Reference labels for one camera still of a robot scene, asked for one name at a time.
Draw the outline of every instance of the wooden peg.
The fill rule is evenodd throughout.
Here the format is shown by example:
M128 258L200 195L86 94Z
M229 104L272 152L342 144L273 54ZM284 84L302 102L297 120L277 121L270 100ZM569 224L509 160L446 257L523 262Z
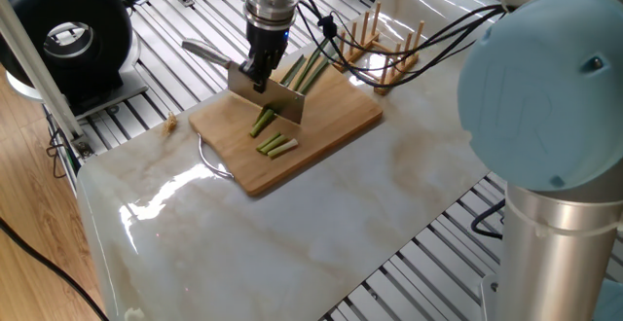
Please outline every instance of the wooden peg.
M368 18L370 16L370 12L366 11L366 14L363 16L363 28L361 31L361 46L366 46L366 30L368 30Z
M385 84L385 77L387 76L387 65L389 64L389 56L385 57L385 64L383 65L383 74L381 75L381 84Z
M420 26L418 27L418 34L416 34L416 42L413 44L413 48L415 49L419 44L420 44L420 37L421 37L421 32L424 30L424 21L421 20L420 21ZM420 54L416 53L414 54L413 58L414 59L418 59L418 56Z
M352 38L350 39L352 40L354 44L356 44L357 42L355 41L355 38L357 37L357 22L352 23L352 30L350 31L350 34L352 34ZM353 53L354 53L354 46L350 45L350 47L348 48L348 54L353 54Z
M409 45L411 45L411 37L413 36L413 32L410 32L407 35L407 40L405 41L405 51L409 50ZM404 68L407 65L407 59L402 61L402 68Z
M400 44L396 44L396 50L394 50L395 53L400 53ZM393 61L396 62L398 59L400 58L400 55L395 55ZM396 69L398 68L398 64L395 64L393 67L391 67L391 73L389 74L390 78L393 78L396 76L396 73L398 72Z
M342 38L342 40L340 40L340 53L344 54L344 40L346 38L347 33L345 32L345 30L342 31L342 33L340 33L340 38Z
M374 19L372 20L372 35L377 34L377 22L379 21L379 12L381 11L381 3L377 3L377 11L374 12Z

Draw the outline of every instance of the knife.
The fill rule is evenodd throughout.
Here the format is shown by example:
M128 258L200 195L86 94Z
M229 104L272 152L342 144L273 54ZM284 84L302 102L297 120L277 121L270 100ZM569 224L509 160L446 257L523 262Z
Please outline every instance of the knife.
M270 108L283 118L296 124L301 123L303 118L303 105L305 96L269 79L266 89L260 93L253 86L255 83L240 72L239 64L229 57L219 53L208 44L195 40L186 39L182 42L182 48L192 54L218 64L227 69L227 86L229 90L248 101L260 106Z

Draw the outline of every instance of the crumb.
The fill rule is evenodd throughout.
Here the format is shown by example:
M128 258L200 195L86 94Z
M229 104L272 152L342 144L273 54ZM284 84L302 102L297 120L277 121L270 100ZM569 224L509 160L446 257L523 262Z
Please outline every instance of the crumb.
M163 136L169 136L175 130L177 126L177 118L173 112L168 112L168 118L166 118L165 123L163 124Z

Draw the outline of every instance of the round black device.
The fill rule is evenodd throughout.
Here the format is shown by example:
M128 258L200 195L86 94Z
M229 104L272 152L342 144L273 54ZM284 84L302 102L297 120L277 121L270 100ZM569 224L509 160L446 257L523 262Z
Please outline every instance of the round black device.
M121 0L9 0L60 92L70 104L107 95L121 84L119 68L131 46ZM32 86L4 39L0 62Z

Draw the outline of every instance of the green onion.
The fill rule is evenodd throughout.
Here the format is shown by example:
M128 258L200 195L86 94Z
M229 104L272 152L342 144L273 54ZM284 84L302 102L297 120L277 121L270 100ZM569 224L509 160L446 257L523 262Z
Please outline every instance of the green onion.
M276 138L275 140L271 141L268 145L264 146L261 150L260 153L262 154L267 154L269 151L271 151L273 148L279 146L280 144L284 143L285 141L287 141L288 138L285 137L285 135L280 135L278 138Z
M260 112L259 115L257 115L257 118L255 119L255 122L253 123L253 126L255 126L258 122L260 122L260 119L262 118L262 116L264 116L266 111L268 111L268 108L266 106L262 107L262 111Z
M305 57L301 54L299 59L297 59L296 62L294 62L292 67L290 67L290 69L288 69L288 72L285 73L283 78L281 78L280 83L283 86L288 87L290 85L290 83L292 83L292 80L294 79L294 76L296 76L296 74L299 73L299 70L301 69L301 67L303 67L303 63L305 63Z
M301 85L299 89L300 94L307 94L308 90L312 87L313 82L318 78L322 71L329 66L329 60L327 57L323 57L317 67L311 72L310 77Z
M257 145L257 147L255 148L257 151L261 152L262 149L264 147L266 147L268 144L270 144L271 142L273 142L276 138L278 138L281 135L280 132L276 133L275 135L267 138L266 140L262 141L261 144Z
M274 117L275 111L273 111L272 109L267 110L266 113L262 115L262 118L260 118L260 120L253 126L253 129L250 132L251 137L256 137L262 131L262 129L264 129L273 121Z
M293 90L295 91L299 90L299 86L301 85L301 83L303 83L305 76L308 75L308 72L310 72L310 69L312 69L313 64L315 63L316 59L320 55L320 48L324 50L324 47L327 45L328 42L329 40L327 38L324 38L322 43L320 43L320 47L316 48L315 51L311 54L310 59L308 59L308 64L305 66L305 69L303 70L303 73L301 73L301 75L299 76L299 79L296 80L296 83L292 87Z
M280 155L284 154L285 152L292 150L293 148L297 147L299 145L298 141L296 139L292 139L290 141L288 141L287 143L273 149L272 151L269 151L268 155L269 157L273 160L277 157L279 157Z

